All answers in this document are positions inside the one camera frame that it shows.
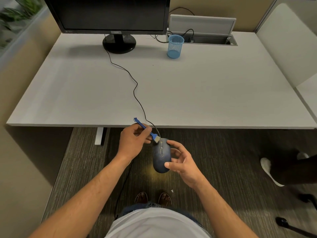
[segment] blue jeans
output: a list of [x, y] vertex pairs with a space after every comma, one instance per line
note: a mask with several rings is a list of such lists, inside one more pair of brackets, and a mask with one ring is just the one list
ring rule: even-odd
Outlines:
[[[132, 211], [135, 211], [135, 210], [138, 210], [138, 209], [147, 209], [147, 208], [150, 208], [150, 207], [157, 207], [157, 208], [161, 208], [161, 205], [159, 204], [156, 204], [156, 203], [153, 203], [153, 202], [148, 202], [147, 204], [141, 204], [141, 203], [137, 203], [137, 204], [134, 204], [134, 205], [131, 205], [131, 206], [128, 206], [128, 207], [125, 207], [122, 212], [120, 213], [120, 215], [118, 216], [118, 218], [122, 217], [122, 216], [125, 216], [126, 214], [132, 212]], [[189, 219], [191, 219], [192, 221], [194, 221], [196, 224], [198, 224], [201, 228], [204, 229], [203, 225], [200, 224], [200, 222], [198, 220], [196, 220], [191, 214], [189, 214], [187, 211], [184, 211], [184, 210], [181, 210], [181, 209], [176, 209], [176, 208], [173, 208], [173, 207], [164, 207], [166, 209], [170, 209], [170, 210], [173, 210], [173, 211], [176, 211], [186, 217], [188, 217]]]

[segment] white t-shirt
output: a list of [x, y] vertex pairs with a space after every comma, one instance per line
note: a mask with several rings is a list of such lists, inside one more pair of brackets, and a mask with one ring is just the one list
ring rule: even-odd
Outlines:
[[115, 220], [105, 238], [210, 238], [188, 217], [165, 208], [138, 209]]

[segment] blue cup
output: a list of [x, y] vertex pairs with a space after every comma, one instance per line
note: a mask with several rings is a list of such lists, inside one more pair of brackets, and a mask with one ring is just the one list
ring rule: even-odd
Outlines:
[[168, 37], [167, 55], [173, 59], [179, 58], [183, 43], [184, 43], [184, 38], [182, 36], [170, 35]]

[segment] blue cleaning brush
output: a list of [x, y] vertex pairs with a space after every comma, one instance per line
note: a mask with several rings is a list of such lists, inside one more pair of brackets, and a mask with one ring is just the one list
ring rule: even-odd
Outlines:
[[[137, 118], [134, 118], [133, 120], [137, 122], [139, 125], [141, 125], [142, 128], [146, 129], [146, 127]], [[152, 136], [152, 139], [154, 140], [155, 143], [159, 142], [160, 137], [157, 134], [153, 134], [151, 132], [150, 135]]]

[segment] forearm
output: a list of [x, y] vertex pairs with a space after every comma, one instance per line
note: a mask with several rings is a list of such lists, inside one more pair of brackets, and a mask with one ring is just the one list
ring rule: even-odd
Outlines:
[[29, 238], [86, 237], [128, 164], [116, 156]]
[[195, 187], [218, 238], [258, 238], [203, 177]]

